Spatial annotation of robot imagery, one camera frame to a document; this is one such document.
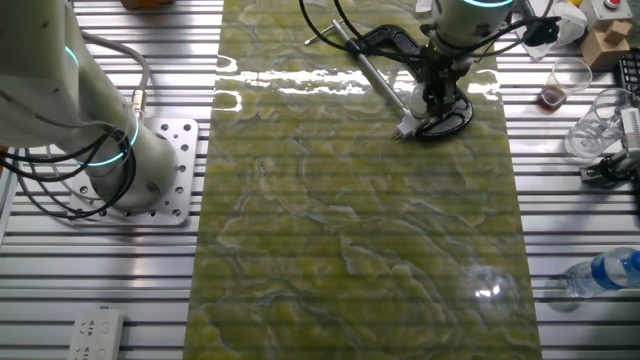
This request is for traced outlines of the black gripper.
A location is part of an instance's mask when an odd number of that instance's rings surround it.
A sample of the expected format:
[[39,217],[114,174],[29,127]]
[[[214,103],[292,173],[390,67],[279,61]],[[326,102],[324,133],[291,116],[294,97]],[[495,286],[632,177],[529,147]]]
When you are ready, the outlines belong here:
[[437,113],[438,118],[444,120],[454,110],[454,88],[457,81],[469,71],[472,59],[447,55],[432,44],[422,46],[420,54],[423,58],[420,60],[418,81],[425,83],[427,88],[423,92],[425,118],[429,122],[436,120],[436,98],[432,93],[441,93],[437,98]]

